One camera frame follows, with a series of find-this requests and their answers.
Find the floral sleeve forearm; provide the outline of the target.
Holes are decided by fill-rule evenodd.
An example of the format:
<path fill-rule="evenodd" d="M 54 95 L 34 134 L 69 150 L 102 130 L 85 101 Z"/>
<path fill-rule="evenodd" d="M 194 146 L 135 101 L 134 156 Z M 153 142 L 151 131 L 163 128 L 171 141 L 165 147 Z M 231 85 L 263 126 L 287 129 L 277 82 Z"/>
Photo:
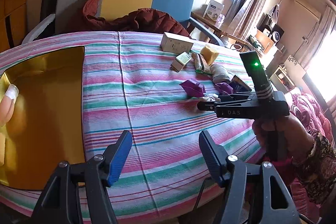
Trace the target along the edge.
<path fill-rule="evenodd" d="M 319 131 L 309 133 L 314 140 L 313 146 L 305 159 L 293 161 L 293 165 L 310 202 L 320 205 L 335 187 L 335 148 Z"/>

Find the person's right hand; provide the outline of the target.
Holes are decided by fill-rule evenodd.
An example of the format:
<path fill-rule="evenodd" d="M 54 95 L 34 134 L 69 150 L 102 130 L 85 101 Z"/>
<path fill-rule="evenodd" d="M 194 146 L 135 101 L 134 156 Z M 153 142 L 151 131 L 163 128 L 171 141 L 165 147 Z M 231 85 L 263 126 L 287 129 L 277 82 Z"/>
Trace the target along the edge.
<path fill-rule="evenodd" d="M 306 131 L 302 123 L 292 113 L 277 120 L 257 119 L 252 124 L 253 132 L 261 147 L 267 147 L 271 133 L 278 132 L 283 138 L 280 147 L 295 162 L 304 161 L 314 146 L 314 138 Z"/>

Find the person's left hand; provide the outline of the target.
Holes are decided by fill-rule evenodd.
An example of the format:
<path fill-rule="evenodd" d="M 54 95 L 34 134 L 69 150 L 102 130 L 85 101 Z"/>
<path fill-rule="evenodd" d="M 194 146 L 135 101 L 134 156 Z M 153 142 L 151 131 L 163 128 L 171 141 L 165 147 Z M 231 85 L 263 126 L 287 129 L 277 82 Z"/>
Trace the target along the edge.
<path fill-rule="evenodd" d="M 10 84 L 1 100 L 1 127 L 4 126 L 13 116 L 15 102 L 18 98 L 18 88 Z"/>

